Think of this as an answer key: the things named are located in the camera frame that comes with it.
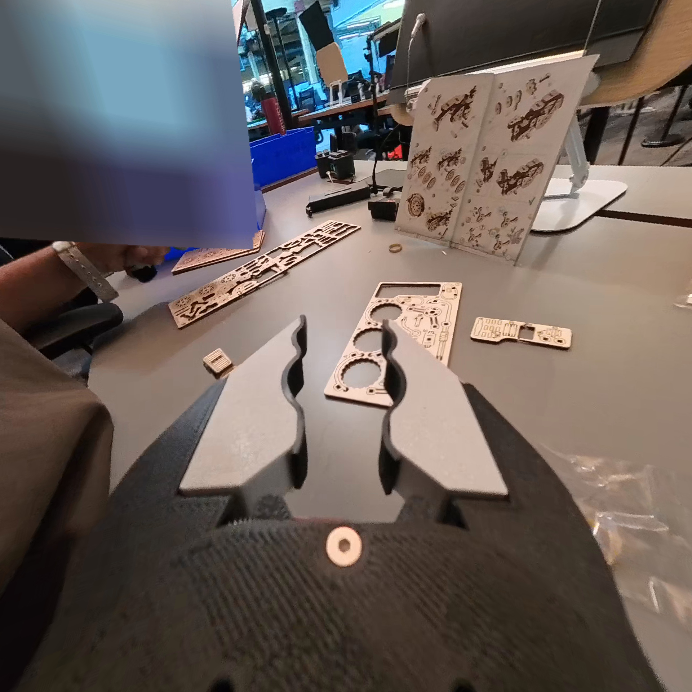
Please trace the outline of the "printed instruction sheet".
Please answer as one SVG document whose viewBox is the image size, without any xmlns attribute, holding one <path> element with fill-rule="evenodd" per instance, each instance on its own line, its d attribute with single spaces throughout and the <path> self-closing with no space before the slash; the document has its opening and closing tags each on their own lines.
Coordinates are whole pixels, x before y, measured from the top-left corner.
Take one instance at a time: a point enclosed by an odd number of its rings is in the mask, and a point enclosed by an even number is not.
<svg viewBox="0 0 692 692">
<path fill-rule="evenodd" d="M 515 264 L 598 57 L 428 80 L 394 229 Z"/>
</svg>

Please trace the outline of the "black power adapter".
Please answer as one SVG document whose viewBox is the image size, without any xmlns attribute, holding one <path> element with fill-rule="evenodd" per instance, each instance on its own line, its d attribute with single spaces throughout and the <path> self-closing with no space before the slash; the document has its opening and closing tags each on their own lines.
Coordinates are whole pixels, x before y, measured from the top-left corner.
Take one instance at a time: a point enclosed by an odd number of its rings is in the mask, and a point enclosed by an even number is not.
<svg viewBox="0 0 692 692">
<path fill-rule="evenodd" d="M 372 219 L 395 221 L 399 211 L 402 187 L 385 187 L 382 191 L 371 196 L 368 210 Z"/>
</svg>

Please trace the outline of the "grey desk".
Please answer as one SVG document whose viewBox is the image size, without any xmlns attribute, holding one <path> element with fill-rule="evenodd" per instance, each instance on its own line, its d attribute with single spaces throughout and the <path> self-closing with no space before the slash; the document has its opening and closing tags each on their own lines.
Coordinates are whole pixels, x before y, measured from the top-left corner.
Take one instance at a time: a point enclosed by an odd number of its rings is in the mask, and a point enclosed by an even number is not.
<svg viewBox="0 0 692 692">
<path fill-rule="evenodd" d="M 111 485 L 203 393 L 213 378 L 203 357 L 222 348 L 240 363 L 298 315 L 308 323 L 305 409 L 309 473 L 287 500 L 299 517 L 393 520 L 377 454 L 383 410 L 326 399 L 327 380 L 381 281 L 461 281 L 449 366 L 541 452 L 607 457 L 691 471 L 691 310 L 674 305 L 691 281 L 688 168 L 596 167 L 627 182 L 626 195 L 577 229 L 532 234 L 516 265 L 402 236 L 374 221 L 367 203 L 310 219 L 317 174 L 264 193 L 263 251 L 334 219 L 361 229 L 288 275 L 178 330 L 168 303 L 238 261 L 147 284 L 113 283 L 125 326 L 94 350 L 91 390 L 111 412 Z M 572 331 L 558 350 L 471 339 L 475 319 L 548 324 Z"/>
</svg>

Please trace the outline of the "black office chair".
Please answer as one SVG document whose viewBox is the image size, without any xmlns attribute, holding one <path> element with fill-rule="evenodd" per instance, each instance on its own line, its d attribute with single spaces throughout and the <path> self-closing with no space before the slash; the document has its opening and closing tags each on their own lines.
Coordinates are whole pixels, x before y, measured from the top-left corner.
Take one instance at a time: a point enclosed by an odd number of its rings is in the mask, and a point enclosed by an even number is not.
<svg viewBox="0 0 692 692">
<path fill-rule="evenodd" d="M 55 361 L 72 351 L 77 356 L 68 364 L 67 374 L 86 384 L 93 356 L 94 342 L 124 320 L 120 307 L 112 303 L 99 303 L 65 311 L 53 318 L 30 327 L 24 335 L 26 341 L 47 359 Z"/>
</svg>

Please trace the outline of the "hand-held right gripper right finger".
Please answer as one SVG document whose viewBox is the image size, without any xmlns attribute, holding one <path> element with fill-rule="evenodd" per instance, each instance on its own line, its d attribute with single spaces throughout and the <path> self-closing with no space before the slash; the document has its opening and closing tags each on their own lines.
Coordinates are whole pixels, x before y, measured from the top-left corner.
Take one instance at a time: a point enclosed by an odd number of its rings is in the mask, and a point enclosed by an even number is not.
<svg viewBox="0 0 692 692">
<path fill-rule="evenodd" d="M 461 381 L 391 320 L 382 324 L 379 480 L 386 495 L 436 509 L 457 498 L 507 500 L 509 489 Z"/>
</svg>

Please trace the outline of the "wooden sheet with round holes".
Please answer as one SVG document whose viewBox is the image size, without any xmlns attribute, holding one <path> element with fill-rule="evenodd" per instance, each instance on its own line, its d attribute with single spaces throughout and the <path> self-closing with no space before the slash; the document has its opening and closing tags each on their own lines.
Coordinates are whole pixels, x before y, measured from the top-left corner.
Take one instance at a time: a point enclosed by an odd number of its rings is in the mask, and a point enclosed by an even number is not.
<svg viewBox="0 0 692 692">
<path fill-rule="evenodd" d="M 447 365 L 460 307 L 457 281 L 380 282 L 324 388 L 328 399 L 386 408 L 382 322 L 390 319 Z"/>
</svg>

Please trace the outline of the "grey wrist watch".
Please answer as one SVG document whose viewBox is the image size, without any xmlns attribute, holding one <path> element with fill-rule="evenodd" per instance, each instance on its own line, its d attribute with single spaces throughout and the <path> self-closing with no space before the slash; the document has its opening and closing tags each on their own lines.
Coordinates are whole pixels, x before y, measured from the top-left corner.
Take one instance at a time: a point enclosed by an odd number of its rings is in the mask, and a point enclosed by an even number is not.
<svg viewBox="0 0 692 692">
<path fill-rule="evenodd" d="M 107 276 L 82 253 L 72 241 L 54 241 L 52 248 L 64 264 L 89 288 L 103 303 L 109 303 L 119 296 L 109 283 Z"/>
</svg>

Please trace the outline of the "white metal stand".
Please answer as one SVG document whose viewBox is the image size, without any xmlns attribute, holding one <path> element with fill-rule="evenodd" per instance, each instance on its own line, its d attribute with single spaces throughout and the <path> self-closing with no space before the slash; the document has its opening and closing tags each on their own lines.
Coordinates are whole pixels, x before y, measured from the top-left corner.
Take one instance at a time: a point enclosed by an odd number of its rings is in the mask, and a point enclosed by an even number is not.
<svg viewBox="0 0 692 692">
<path fill-rule="evenodd" d="M 542 198 L 532 231 L 542 234 L 575 229 L 610 203 L 626 194 L 627 183 L 589 180 L 590 164 L 576 116 L 564 140 L 572 173 L 569 178 L 552 177 Z"/>
</svg>

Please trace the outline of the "person's left hand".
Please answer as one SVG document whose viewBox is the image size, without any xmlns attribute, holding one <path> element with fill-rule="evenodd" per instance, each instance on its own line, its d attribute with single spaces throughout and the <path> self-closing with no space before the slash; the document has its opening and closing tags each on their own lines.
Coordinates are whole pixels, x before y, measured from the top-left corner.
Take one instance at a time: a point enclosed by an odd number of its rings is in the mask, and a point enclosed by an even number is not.
<svg viewBox="0 0 692 692">
<path fill-rule="evenodd" d="M 170 247 L 76 243 L 79 251 L 103 274 L 163 263 Z"/>
</svg>

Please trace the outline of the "background wooden table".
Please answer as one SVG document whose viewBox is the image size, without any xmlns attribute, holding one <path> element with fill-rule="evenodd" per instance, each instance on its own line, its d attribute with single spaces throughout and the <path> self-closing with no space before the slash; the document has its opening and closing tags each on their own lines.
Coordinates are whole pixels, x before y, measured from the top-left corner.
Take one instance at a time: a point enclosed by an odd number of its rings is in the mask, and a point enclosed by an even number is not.
<svg viewBox="0 0 692 692">
<path fill-rule="evenodd" d="M 352 125 L 373 127 L 375 122 L 374 105 L 371 98 L 358 102 L 344 102 L 298 117 L 299 127 L 313 127 L 319 132 Z"/>
</svg>

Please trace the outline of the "red bottle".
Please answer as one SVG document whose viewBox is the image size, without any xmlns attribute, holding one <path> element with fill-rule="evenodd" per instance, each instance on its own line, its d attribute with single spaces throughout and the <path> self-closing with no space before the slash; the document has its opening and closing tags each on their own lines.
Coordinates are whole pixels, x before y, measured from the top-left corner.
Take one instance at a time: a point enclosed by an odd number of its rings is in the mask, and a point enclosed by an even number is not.
<svg viewBox="0 0 692 692">
<path fill-rule="evenodd" d="M 265 94 L 262 97 L 261 106 L 270 134 L 285 135 L 287 133 L 287 127 L 277 97 L 273 94 Z"/>
</svg>

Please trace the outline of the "person's left forearm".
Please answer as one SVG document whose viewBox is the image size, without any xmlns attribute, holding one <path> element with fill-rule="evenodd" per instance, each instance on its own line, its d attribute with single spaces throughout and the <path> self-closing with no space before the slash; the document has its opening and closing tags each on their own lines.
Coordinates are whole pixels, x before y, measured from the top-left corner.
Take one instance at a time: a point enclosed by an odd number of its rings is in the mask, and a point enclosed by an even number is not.
<svg viewBox="0 0 692 692">
<path fill-rule="evenodd" d="M 52 247 L 42 248 L 1 267 L 1 320 L 23 333 L 86 287 Z"/>
</svg>

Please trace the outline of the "person's brown clothing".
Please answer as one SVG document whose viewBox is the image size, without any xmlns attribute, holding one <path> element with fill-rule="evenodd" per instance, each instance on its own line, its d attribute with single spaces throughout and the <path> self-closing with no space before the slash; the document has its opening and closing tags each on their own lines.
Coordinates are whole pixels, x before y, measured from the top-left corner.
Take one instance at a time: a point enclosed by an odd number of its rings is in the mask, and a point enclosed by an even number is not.
<svg viewBox="0 0 692 692">
<path fill-rule="evenodd" d="M 108 500 L 111 416 L 1 323 L 1 591 L 33 547 L 86 534 Z"/>
</svg>

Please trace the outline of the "long wooden parts sheet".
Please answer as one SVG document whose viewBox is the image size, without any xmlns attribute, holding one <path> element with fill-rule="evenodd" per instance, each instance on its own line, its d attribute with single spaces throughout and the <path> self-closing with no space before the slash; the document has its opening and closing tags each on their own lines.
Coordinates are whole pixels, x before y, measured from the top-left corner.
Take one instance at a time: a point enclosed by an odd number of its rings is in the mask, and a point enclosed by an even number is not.
<svg viewBox="0 0 692 692">
<path fill-rule="evenodd" d="M 186 328 L 259 290 L 286 275 L 292 267 L 359 230 L 359 225 L 330 220 L 240 265 L 169 303 L 169 311 L 176 327 Z"/>
</svg>

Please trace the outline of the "black board with wooden edge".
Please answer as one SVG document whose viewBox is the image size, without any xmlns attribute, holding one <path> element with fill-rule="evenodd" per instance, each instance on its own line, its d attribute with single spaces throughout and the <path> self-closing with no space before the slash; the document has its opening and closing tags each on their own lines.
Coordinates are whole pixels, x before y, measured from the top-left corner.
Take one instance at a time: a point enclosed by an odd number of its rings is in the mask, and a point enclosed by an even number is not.
<svg viewBox="0 0 692 692">
<path fill-rule="evenodd" d="M 410 43 L 419 13 L 427 22 Z M 387 101 L 431 77 L 581 50 L 599 55 L 583 107 L 653 93 L 691 70 L 691 2 L 407 1 Z"/>
</svg>

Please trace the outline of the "clear plastic bag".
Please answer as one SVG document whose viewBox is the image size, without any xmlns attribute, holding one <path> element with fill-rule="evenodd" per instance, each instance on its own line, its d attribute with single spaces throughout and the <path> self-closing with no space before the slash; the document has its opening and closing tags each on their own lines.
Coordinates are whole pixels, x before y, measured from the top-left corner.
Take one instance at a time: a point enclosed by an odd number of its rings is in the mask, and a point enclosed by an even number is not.
<svg viewBox="0 0 692 692">
<path fill-rule="evenodd" d="M 542 448 L 621 595 L 691 631 L 691 474 Z"/>
</svg>

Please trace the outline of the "small wooden sheet piece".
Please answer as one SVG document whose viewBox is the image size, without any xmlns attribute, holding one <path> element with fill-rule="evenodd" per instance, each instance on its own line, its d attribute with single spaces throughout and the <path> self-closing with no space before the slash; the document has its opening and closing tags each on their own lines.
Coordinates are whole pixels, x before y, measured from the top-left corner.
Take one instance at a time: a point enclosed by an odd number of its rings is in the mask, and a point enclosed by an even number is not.
<svg viewBox="0 0 692 692">
<path fill-rule="evenodd" d="M 493 344 L 523 342 L 558 350 L 569 350 L 572 346 L 572 331 L 565 327 L 499 318 L 476 318 L 470 336 L 474 341 Z"/>
</svg>

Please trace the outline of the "black bar device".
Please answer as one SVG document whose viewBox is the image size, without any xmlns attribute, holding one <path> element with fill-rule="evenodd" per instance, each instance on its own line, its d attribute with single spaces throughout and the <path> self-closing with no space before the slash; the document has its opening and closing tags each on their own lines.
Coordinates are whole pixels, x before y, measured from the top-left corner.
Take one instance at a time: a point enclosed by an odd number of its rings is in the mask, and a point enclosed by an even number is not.
<svg viewBox="0 0 692 692">
<path fill-rule="evenodd" d="M 312 218 L 316 213 L 368 200 L 371 193 L 371 185 L 367 181 L 359 181 L 331 192 L 310 196 L 305 212 L 308 217 Z"/>
</svg>

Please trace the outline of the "black battery charger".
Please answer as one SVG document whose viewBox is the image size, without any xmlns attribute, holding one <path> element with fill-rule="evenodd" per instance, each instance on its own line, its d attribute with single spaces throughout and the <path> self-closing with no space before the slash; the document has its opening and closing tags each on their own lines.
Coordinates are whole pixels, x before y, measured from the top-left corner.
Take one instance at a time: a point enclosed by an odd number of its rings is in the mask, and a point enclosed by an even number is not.
<svg viewBox="0 0 692 692">
<path fill-rule="evenodd" d="M 315 156 L 318 174 L 331 181 L 352 180 L 356 174 L 353 154 L 345 150 L 319 151 Z"/>
</svg>

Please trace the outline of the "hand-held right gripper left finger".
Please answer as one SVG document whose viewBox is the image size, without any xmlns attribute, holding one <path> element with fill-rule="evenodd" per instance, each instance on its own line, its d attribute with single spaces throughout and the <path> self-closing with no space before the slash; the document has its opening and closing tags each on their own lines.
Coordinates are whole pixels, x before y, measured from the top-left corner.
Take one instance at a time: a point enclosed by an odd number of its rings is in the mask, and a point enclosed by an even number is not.
<svg viewBox="0 0 692 692">
<path fill-rule="evenodd" d="M 235 496 L 254 506 L 307 478 L 304 385 L 307 320 L 300 315 L 226 379 L 178 490 L 186 497 Z"/>
</svg>

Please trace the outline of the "brown wooden parts sheet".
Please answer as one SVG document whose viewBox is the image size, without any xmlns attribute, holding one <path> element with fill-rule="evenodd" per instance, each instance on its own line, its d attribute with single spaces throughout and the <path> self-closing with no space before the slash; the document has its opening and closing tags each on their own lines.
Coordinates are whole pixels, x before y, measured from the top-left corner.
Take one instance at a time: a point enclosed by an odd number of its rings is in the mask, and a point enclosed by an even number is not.
<svg viewBox="0 0 692 692">
<path fill-rule="evenodd" d="M 235 258 L 253 255 L 261 249 L 264 236 L 264 230 L 258 230 L 253 236 L 253 246 L 251 248 L 197 248 L 187 250 L 172 268 L 171 274 L 179 275 L 196 269 L 202 269 L 212 264 L 220 264 Z"/>
</svg>

